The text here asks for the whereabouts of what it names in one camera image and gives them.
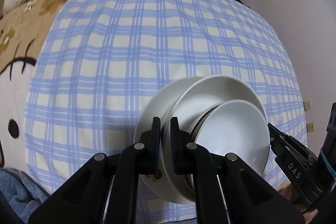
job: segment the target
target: blue rubber band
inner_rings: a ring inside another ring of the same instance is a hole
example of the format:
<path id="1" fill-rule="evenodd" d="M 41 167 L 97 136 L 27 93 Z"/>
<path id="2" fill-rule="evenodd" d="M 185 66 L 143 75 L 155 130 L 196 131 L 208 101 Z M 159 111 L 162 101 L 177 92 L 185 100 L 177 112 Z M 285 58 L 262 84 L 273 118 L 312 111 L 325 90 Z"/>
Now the blue rubber band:
<path id="1" fill-rule="evenodd" d="M 329 173 L 332 175 L 332 177 L 334 178 L 334 180 L 336 180 L 336 171 L 331 167 L 330 163 L 328 162 L 328 159 L 327 157 L 325 156 L 325 154 L 323 153 L 322 151 L 322 148 L 320 149 L 320 154 L 321 154 L 321 157 L 329 171 Z"/>

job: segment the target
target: cartoon eye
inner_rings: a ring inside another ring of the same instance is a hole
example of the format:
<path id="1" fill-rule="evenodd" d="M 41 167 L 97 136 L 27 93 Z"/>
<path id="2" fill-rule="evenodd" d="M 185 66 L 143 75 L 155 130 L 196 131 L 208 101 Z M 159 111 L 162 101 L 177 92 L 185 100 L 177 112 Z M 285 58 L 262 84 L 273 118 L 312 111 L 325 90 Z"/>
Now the cartoon eye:
<path id="1" fill-rule="evenodd" d="M 14 139 L 17 139 L 19 137 L 19 126 L 17 125 L 17 122 L 15 122 L 13 119 L 9 120 L 8 132 Z"/>

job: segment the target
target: plaid tablecloth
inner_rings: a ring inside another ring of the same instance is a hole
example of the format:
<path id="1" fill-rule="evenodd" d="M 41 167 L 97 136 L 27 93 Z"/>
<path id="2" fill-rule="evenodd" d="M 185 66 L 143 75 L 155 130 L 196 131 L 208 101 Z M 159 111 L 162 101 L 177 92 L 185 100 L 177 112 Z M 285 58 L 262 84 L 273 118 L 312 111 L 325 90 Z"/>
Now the plaid tablecloth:
<path id="1" fill-rule="evenodd" d="M 27 96 L 26 161 L 54 192 L 92 155 L 132 144 L 142 109 L 181 77 L 227 74 L 259 95 L 268 120 L 306 144 L 299 85 L 272 27 L 234 0 L 69 0 L 38 57 Z M 286 177 L 270 153 L 265 179 Z M 195 217 L 139 182 L 138 223 Z"/>

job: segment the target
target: electrical outlet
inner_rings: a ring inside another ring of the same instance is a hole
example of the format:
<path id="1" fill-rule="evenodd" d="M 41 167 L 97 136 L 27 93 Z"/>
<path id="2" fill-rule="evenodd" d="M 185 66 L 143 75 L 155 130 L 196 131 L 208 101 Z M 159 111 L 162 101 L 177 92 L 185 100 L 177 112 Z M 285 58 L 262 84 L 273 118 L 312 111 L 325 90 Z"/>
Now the electrical outlet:
<path id="1" fill-rule="evenodd" d="M 308 101 L 303 102 L 303 108 L 305 111 L 311 110 L 311 101 L 308 100 Z"/>
<path id="2" fill-rule="evenodd" d="M 314 131 L 314 122 L 307 123 L 307 133 Z"/>

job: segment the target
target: screw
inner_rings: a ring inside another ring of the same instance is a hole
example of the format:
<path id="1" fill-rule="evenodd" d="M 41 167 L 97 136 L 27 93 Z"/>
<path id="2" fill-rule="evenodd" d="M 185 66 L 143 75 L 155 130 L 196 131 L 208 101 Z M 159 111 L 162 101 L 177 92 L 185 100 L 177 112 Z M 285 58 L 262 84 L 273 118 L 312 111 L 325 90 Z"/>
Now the screw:
<path id="1" fill-rule="evenodd" d="M 95 156 L 94 156 L 94 159 L 96 161 L 103 160 L 104 158 L 105 158 L 105 155 L 103 153 L 98 153 L 98 154 L 95 154 Z"/>
<path id="2" fill-rule="evenodd" d="M 187 143 L 187 148 L 189 148 L 189 149 L 196 149 L 197 148 L 197 144 L 195 144 L 195 143 Z"/>
<path id="3" fill-rule="evenodd" d="M 236 159 L 238 159 L 237 155 L 235 153 L 229 153 L 226 155 L 227 159 L 228 160 L 231 160 L 231 161 L 235 161 Z"/>
<path id="4" fill-rule="evenodd" d="M 136 143 L 134 145 L 134 148 L 137 149 L 137 150 L 141 150 L 141 149 L 145 148 L 145 145 L 143 143 Z"/>

